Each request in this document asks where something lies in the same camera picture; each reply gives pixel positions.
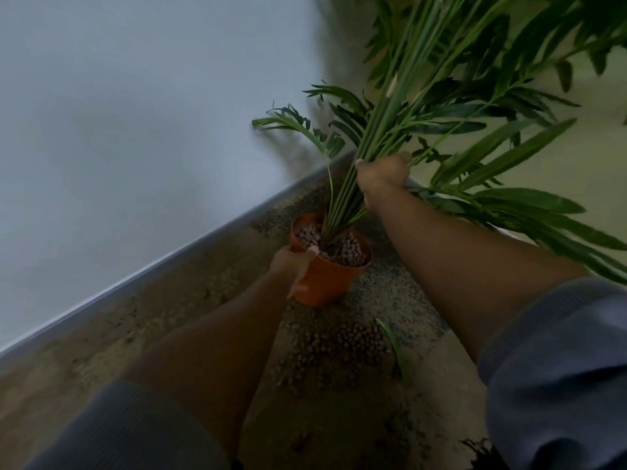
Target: wall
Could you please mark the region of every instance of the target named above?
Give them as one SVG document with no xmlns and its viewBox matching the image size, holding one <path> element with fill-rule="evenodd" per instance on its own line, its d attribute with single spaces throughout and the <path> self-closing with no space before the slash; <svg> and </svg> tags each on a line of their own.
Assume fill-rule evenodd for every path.
<svg viewBox="0 0 627 470">
<path fill-rule="evenodd" d="M 500 179 L 509 187 L 541 189 L 573 199 L 587 209 L 577 220 L 627 241 L 627 126 L 623 126 L 627 52 L 615 49 L 601 78 L 585 54 L 576 56 L 573 63 L 575 76 L 568 94 L 561 92 L 555 72 L 545 72 L 531 86 L 581 104 L 575 109 L 554 108 L 559 119 L 578 117 L 576 125 Z M 440 153 L 466 149 L 483 135 L 485 132 L 453 137 L 442 144 Z M 412 178 L 428 184 L 436 168 L 435 162 L 419 166 L 412 171 Z M 627 252 L 605 252 L 627 264 Z"/>
<path fill-rule="evenodd" d="M 364 84 L 362 8 L 3 0 L 0 351 L 322 167 L 250 121 Z"/>
</svg>

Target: person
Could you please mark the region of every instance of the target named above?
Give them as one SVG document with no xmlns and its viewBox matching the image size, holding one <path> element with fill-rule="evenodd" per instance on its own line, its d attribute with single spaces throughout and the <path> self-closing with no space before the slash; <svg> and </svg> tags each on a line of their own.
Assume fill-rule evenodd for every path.
<svg viewBox="0 0 627 470">
<path fill-rule="evenodd" d="M 477 363 L 512 470 L 627 468 L 627 293 L 539 247 L 433 210 L 402 155 L 358 162 L 365 203 Z M 227 469 L 281 314 L 315 251 L 162 339 L 27 468 Z"/>
</svg>

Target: yellowish wall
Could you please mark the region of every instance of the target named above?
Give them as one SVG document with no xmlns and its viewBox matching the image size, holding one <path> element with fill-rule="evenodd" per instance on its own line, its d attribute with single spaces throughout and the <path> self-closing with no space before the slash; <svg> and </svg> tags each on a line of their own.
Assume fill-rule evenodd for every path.
<svg viewBox="0 0 627 470">
<path fill-rule="evenodd" d="M 568 132 L 526 163 L 503 174 L 509 187 L 550 191 L 582 204 L 587 212 L 577 219 L 627 241 L 627 52 L 615 49 L 607 71 L 598 78 L 586 55 L 573 59 L 573 88 L 563 94 L 554 72 L 534 81 L 532 87 L 561 95 L 583 105 L 555 106 L 559 119 L 578 117 Z M 455 153 L 485 132 L 456 136 L 445 141 L 440 153 Z M 428 184 L 437 164 L 414 168 L 412 178 Z M 609 255 L 627 263 L 627 252 Z"/>
</svg>

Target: forearm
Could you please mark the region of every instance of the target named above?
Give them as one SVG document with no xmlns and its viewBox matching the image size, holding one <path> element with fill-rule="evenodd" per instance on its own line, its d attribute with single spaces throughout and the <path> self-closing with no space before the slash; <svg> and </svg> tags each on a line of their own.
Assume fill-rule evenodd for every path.
<svg viewBox="0 0 627 470">
<path fill-rule="evenodd" d="M 172 397 L 233 458 L 293 281 L 286 273 L 265 274 L 237 299 L 160 341 L 124 379 Z"/>
<path fill-rule="evenodd" d="M 407 268 L 476 360 L 542 293 L 587 270 L 568 259 L 435 211 L 407 191 L 368 191 Z"/>
</svg>

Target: orange pot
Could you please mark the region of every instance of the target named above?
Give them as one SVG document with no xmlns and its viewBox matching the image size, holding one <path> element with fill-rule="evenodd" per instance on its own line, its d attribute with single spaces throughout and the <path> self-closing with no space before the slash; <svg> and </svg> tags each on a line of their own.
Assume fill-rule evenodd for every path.
<svg viewBox="0 0 627 470">
<path fill-rule="evenodd" d="M 290 229 L 290 250 L 293 252 L 305 252 L 305 248 L 298 241 L 294 234 L 295 230 L 300 230 L 310 224 L 321 224 L 323 220 L 320 214 L 302 214 L 292 221 Z M 324 306 L 338 300 L 342 295 L 349 291 L 350 284 L 362 275 L 365 268 L 372 262 L 372 249 L 370 244 L 361 237 L 355 230 L 350 230 L 357 240 L 361 251 L 365 254 L 368 261 L 361 267 L 344 267 L 334 264 L 328 260 L 316 257 L 300 285 L 307 286 L 306 291 L 296 292 L 294 298 L 304 305 L 308 306 Z"/>
</svg>

